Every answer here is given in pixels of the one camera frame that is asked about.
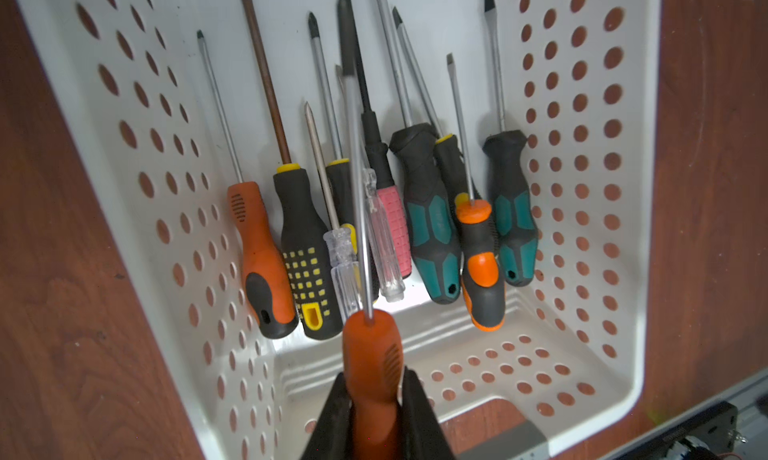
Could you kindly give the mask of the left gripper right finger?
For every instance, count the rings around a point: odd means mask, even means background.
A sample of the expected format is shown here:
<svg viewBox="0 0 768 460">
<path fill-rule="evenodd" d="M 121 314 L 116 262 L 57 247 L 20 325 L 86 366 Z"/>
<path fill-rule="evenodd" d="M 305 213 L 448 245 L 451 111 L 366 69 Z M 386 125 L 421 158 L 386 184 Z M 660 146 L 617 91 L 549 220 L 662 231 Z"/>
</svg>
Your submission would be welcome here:
<svg viewBox="0 0 768 460">
<path fill-rule="evenodd" d="M 402 381 L 401 435 L 404 459 L 455 459 L 418 375 L 408 367 Z"/>
</svg>

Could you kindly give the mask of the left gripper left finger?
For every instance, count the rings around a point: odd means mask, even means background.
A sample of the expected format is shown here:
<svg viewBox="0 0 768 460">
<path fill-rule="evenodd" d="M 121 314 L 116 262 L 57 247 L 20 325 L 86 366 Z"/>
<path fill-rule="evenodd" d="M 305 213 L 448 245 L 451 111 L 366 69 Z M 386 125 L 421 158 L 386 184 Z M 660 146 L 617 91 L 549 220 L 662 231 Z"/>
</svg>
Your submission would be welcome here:
<svg viewBox="0 0 768 460">
<path fill-rule="evenodd" d="M 352 411 L 352 400 L 344 374 L 339 373 L 300 459 L 351 459 Z"/>
</svg>

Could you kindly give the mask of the orange grey screwdriver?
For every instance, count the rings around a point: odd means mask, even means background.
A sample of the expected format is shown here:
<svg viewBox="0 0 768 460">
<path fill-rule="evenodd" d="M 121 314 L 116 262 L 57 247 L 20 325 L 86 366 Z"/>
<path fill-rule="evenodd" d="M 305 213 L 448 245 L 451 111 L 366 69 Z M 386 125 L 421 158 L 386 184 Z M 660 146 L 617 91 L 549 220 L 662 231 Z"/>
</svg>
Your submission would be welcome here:
<svg viewBox="0 0 768 460">
<path fill-rule="evenodd" d="M 354 407 L 353 457 L 398 459 L 401 457 L 397 401 L 403 361 L 401 340 L 393 317 L 373 307 L 371 255 L 364 204 L 362 130 L 359 100 L 355 93 L 355 26 L 346 0 L 342 0 L 339 7 L 342 82 L 348 121 L 362 302 L 362 309 L 349 317 L 343 330 L 344 376 Z"/>
</svg>

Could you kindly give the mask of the orange black stubby screwdriver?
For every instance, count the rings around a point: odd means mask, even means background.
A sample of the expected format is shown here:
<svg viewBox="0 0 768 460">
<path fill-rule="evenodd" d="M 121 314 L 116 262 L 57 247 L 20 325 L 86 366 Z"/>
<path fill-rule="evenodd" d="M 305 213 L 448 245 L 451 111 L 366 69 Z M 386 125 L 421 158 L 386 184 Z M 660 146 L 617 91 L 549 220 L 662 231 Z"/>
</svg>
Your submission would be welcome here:
<svg viewBox="0 0 768 460">
<path fill-rule="evenodd" d="M 472 323 L 482 331 L 493 332 L 501 328 L 504 323 L 505 286 L 501 278 L 499 262 L 494 254 L 494 238 L 491 229 L 492 207 L 488 201 L 475 194 L 454 56 L 447 54 L 446 62 L 467 180 L 468 200 L 460 203 L 456 208 L 462 231 L 461 285 Z"/>
</svg>

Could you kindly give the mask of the black yellow dotted screwdriver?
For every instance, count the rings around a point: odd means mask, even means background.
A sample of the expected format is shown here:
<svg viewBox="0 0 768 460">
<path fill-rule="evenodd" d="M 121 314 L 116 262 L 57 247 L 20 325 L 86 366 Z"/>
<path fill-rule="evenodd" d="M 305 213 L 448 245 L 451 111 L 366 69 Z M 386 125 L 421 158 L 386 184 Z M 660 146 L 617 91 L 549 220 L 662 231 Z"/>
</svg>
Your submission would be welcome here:
<svg viewBox="0 0 768 460">
<path fill-rule="evenodd" d="M 313 203 L 307 171 L 291 160 L 253 0 L 241 1 L 282 160 L 273 182 L 282 206 L 281 250 L 293 301 L 305 335 L 328 340 L 343 327 L 323 239 L 328 227 Z"/>
</svg>

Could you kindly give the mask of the clear handled screwdriver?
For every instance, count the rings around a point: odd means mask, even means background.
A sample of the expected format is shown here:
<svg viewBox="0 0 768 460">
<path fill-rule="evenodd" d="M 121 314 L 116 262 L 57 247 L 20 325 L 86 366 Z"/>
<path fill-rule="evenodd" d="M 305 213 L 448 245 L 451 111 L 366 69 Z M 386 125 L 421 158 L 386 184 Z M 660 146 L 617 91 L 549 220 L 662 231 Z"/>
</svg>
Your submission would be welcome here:
<svg viewBox="0 0 768 460">
<path fill-rule="evenodd" d="M 401 275 L 394 241 L 390 231 L 390 224 L 385 211 L 384 203 L 379 198 L 376 189 L 376 173 L 370 167 L 364 148 L 364 137 L 362 130 L 362 121 L 359 119 L 361 102 L 351 93 L 351 84 L 346 82 L 342 66 L 336 64 L 336 76 L 340 84 L 340 90 L 344 95 L 344 100 L 352 98 L 355 104 L 355 120 L 353 124 L 358 128 L 358 140 L 356 140 L 356 149 L 360 152 L 362 159 L 362 172 L 364 183 L 364 206 L 367 214 L 367 231 L 369 235 L 369 245 L 372 249 L 373 262 L 379 279 L 379 290 L 387 302 L 394 303 L 404 299 L 405 285 Z"/>
</svg>

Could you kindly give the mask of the clear thin tester screwdriver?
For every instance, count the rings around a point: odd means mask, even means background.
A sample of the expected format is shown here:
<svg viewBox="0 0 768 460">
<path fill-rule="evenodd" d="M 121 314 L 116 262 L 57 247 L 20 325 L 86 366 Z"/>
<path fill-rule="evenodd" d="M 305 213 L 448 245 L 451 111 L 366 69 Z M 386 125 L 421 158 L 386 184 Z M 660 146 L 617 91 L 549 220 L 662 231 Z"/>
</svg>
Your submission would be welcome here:
<svg viewBox="0 0 768 460">
<path fill-rule="evenodd" d="M 304 102 L 303 109 L 326 210 L 331 224 L 330 232 L 324 234 L 323 239 L 329 250 L 331 276 L 341 311 L 341 318 L 345 322 L 350 316 L 362 309 L 359 263 L 357 255 L 353 251 L 351 232 L 347 227 L 342 226 L 338 219 L 316 122 L 309 102 Z"/>
</svg>

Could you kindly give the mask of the green screwdriver end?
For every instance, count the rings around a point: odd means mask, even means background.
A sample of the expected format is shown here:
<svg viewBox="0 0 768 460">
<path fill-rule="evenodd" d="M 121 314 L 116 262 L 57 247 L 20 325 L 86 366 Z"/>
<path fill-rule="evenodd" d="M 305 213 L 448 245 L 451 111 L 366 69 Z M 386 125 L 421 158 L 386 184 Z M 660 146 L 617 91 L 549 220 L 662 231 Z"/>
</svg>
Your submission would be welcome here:
<svg viewBox="0 0 768 460">
<path fill-rule="evenodd" d="M 484 0 L 484 18 L 490 41 L 499 131 L 486 138 L 482 150 L 489 158 L 489 193 L 499 238 L 498 258 L 506 282 L 524 287 L 533 280 L 538 248 L 530 189 L 521 166 L 527 137 L 521 130 L 512 130 L 506 125 L 495 0 Z"/>
<path fill-rule="evenodd" d="M 413 119 L 390 5 L 388 0 L 376 2 L 404 122 L 404 128 L 392 134 L 389 147 L 403 169 L 411 254 L 431 300 L 451 304 L 460 293 L 461 248 L 433 156 L 437 133 L 431 124 Z"/>
</svg>

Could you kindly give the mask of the pink handled screwdriver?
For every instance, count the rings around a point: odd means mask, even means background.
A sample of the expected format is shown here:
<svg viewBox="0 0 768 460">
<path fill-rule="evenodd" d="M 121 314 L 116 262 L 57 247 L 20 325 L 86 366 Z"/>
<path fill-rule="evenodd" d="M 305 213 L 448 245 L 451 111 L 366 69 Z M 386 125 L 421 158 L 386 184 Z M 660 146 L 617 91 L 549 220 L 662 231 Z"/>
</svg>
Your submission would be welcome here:
<svg viewBox="0 0 768 460">
<path fill-rule="evenodd" d="M 370 108 L 370 104 L 364 102 L 360 96 L 359 84 L 360 78 L 364 76 L 364 71 L 360 68 L 362 64 L 362 54 L 359 50 L 358 34 L 356 32 L 356 22 L 351 0 L 338 0 L 338 22 L 339 37 L 342 55 L 342 70 L 346 82 L 351 84 L 351 93 L 361 102 L 362 130 L 364 137 L 364 148 L 370 167 L 376 173 L 376 189 L 379 198 L 383 201 L 385 211 L 390 224 L 390 231 L 394 241 L 395 251 L 399 262 L 402 278 L 408 276 L 411 272 L 410 247 L 408 246 L 408 234 L 405 227 L 405 214 L 400 199 L 399 192 L 395 186 L 394 178 L 389 167 L 387 159 L 388 146 L 381 140 L 378 120 L 376 114 Z M 364 183 L 362 172 L 362 159 L 360 152 L 356 149 L 355 142 L 358 140 L 358 128 L 353 124 L 356 114 L 354 114 L 355 104 L 352 98 L 346 100 L 346 110 L 349 120 L 349 136 L 351 154 L 350 158 L 354 164 L 354 176 L 360 184 L 362 190 L 363 218 L 366 220 L 366 226 L 361 231 L 368 236 L 367 214 L 364 206 Z"/>
</svg>

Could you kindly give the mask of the black yellow small screwdriver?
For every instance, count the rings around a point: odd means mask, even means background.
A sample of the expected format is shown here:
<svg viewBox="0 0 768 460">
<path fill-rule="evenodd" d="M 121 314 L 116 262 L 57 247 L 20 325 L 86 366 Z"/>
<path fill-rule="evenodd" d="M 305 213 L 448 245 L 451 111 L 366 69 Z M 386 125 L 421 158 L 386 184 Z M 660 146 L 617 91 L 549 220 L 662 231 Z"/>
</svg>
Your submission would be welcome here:
<svg viewBox="0 0 768 460">
<path fill-rule="evenodd" d="M 326 70 L 320 30 L 317 18 L 313 12 L 308 12 L 307 22 L 316 74 L 318 77 L 320 92 L 322 96 L 324 114 L 334 153 L 334 160 L 330 161 L 326 165 L 326 173 L 330 182 L 332 197 L 334 200 L 339 223 L 342 227 L 345 227 L 350 231 L 353 252 L 356 253 L 357 242 L 350 179 L 350 161 L 343 155 L 342 152 L 341 136 L 337 124 L 330 81 Z"/>
</svg>

